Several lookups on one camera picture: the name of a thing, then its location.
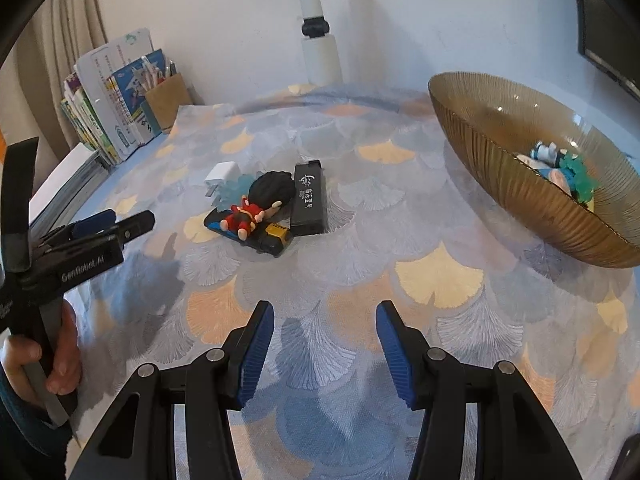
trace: sleeve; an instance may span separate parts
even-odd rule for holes
[[[36,408],[22,400],[14,392],[0,366],[0,400],[8,416],[12,419],[15,427],[24,437],[31,449],[27,452],[42,455],[46,458],[62,461],[64,464],[66,457],[66,446],[71,439],[71,427],[66,423],[60,428],[50,425],[48,416],[44,410]]]

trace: glass bowl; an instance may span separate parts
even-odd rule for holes
[[[489,74],[438,74],[429,92],[457,156],[523,225],[585,263],[640,265],[640,176],[601,131],[555,99]],[[599,183],[594,212],[516,158],[538,140],[583,156]]]

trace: table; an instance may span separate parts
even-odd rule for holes
[[[290,88],[238,108],[183,107],[146,150],[94,206],[149,208],[156,228],[68,296],[84,363],[81,442],[139,364],[191,361],[258,300],[273,304],[276,329],[255,397],[230,413],[245,479],[407,478],[422,413],[396,395],[374,326],[381,300],[462,362],[513,361],[585,479],[603,479],[637,429],[636,271],[582,264],[519,225],[462,167],[427,95]],[[313,158],[326,234],[276,259],[204,228],[204,177],[217,162],[255,174]],[[474,406],[467,421],[463,478],[473,478]]]

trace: stack of books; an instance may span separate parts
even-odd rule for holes
[[[120,164],[159,133],[130,91],[131,78],[124,86],[118,84],[118,74],[132,73],[132,65],[142,65],[144,56],[158,57],[158,69],[164,71],[162,51],[153,52],[149,30],[140,28],[84,54],[63,82],[65,115],[82,143],[107,166]],[[131,110],[126,96],[133,97]]]
[[[98,151],[78,144],[44,181],[29,202],[33,240],[68,224],[109,172]]]

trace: white charger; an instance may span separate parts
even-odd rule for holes
[[[236,162],[219,162],[204,179],[207,196],[213,196],[218,186],[230,180],[238,180],[241,175],[240,166]]]

